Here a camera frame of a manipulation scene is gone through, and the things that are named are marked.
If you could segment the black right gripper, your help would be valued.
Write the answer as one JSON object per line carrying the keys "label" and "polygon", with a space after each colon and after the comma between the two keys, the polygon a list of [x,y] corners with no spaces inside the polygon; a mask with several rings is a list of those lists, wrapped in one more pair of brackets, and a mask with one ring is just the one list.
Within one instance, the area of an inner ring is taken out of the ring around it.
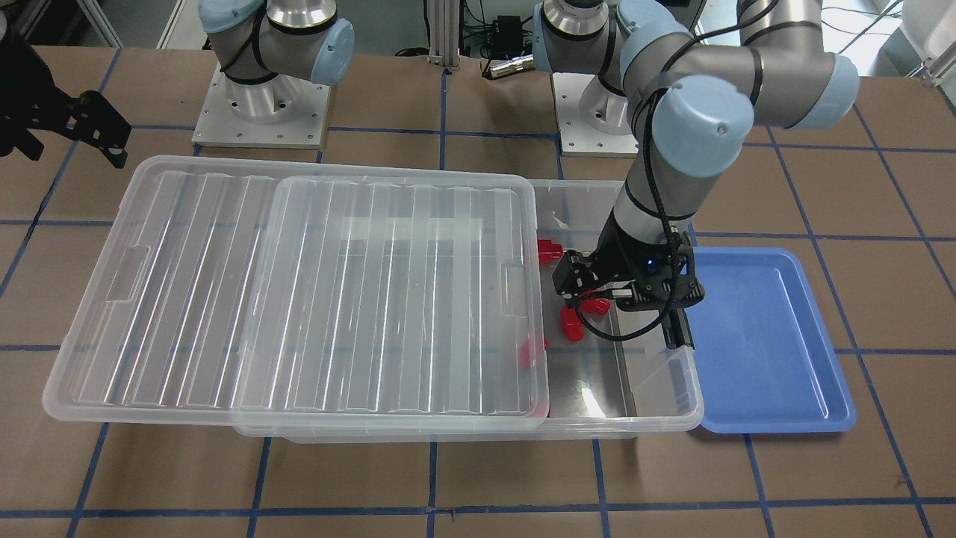
{"label": "black right gripper", "polygon": [[132,126],[96,90],[79,96],[63,92],[50,68],[9,22],[2,23],[1,41],[1,155],[14,150],[38,161],[44,144],[34,130],[69,132],[73,140],[99,150],[115,168],[128,159]]}

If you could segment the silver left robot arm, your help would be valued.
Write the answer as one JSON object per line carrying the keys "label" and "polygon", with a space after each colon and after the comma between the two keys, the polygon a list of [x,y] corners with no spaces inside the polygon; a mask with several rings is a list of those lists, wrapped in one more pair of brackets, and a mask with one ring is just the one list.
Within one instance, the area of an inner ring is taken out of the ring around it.
{"label": "silver left robot arm", "polygon": [[630,341],[662,328],[669,347],[684,309],[703,300],[687,229],[754,126],[826,129],[856,102],[860,75],[828,52],[819,1],[740,1],[738,46],[694,35],[657,1],[545,1],[533,57],[548,72],[610,76],[638,153],[589,254],[553,272],[583,331]]}

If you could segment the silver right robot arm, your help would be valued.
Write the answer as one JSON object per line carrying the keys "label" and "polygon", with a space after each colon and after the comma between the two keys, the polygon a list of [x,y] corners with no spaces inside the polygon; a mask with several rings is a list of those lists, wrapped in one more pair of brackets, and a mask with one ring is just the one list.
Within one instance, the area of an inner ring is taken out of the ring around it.
{"label": "silver right robot arm", "polygon": [[[202,1],[198,17],[218,71],[192,140],[203,147],[316,149],[329,89],[344,78],[355,32],[334,1]],[[1,149],[37,161],[52,132],[124,167],[133,130],[102,92],[71,96],[2,17]]]}

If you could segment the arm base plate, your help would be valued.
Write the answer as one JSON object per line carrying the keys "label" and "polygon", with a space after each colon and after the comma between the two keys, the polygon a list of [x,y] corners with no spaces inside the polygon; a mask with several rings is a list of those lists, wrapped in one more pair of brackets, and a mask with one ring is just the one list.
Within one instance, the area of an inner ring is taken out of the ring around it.
{"label": "arm base plate", "polygon": [[627,102],[597,75],[552,74],[554,110],[564,156],[632,158],[639,143],[628,127]]}
{"label": "arm base plate", "polygon": [[192,143],[239,149],[321,149],[332,88],[278,75],[256,85],[213,72]]}

